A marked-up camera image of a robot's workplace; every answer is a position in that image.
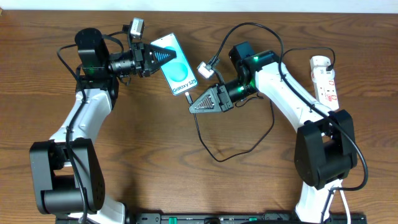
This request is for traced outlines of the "blue screen smartphone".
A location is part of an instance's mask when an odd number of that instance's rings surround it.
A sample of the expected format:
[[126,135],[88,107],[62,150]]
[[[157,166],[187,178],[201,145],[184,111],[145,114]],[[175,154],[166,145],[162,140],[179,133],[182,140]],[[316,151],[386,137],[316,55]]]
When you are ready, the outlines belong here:
[[176,53],[174,59],[161,66],[161,70],[173,95],[179,95],[198,85],[195,74],[174,33],[156,39],[150,44],[173,50]]

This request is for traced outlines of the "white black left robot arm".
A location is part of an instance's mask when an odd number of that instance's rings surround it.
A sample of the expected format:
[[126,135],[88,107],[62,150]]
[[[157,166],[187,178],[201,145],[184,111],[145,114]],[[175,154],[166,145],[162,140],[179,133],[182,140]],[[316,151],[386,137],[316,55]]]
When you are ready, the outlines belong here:
[[30,148],[30,166],[37,209],[54,215],[57,223],[134,223],[125,204],[106,194],[103,173],[94,149],[99,130],[112,112],[119,84],[132,75],[148,77],[173,60],[174,50],[141,41],[142,34],[124,26],[128,45],[110,53],[105,35],[86,28],[75,36],[80,64],[71,74],[76,80],[75,103],[62,126],[47,141]]

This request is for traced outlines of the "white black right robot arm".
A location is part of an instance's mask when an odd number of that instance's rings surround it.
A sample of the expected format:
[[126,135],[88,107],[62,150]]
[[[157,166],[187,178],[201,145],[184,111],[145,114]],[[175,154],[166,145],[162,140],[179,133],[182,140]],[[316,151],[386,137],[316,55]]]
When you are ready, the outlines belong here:
[[255,53],[249,42],[234,45],[229,58],[237,78],[209,87],[200,97],[187,96],[191,114],[226,112],[249,95],[262,93],[288,119],[297,135],[294,163],[303,181],[295,215],[301,222],[325,223],[333,195],[357,163],[353,119],[339,109],[334,60],[310,59],[315,94],[301,86],[271,50]]

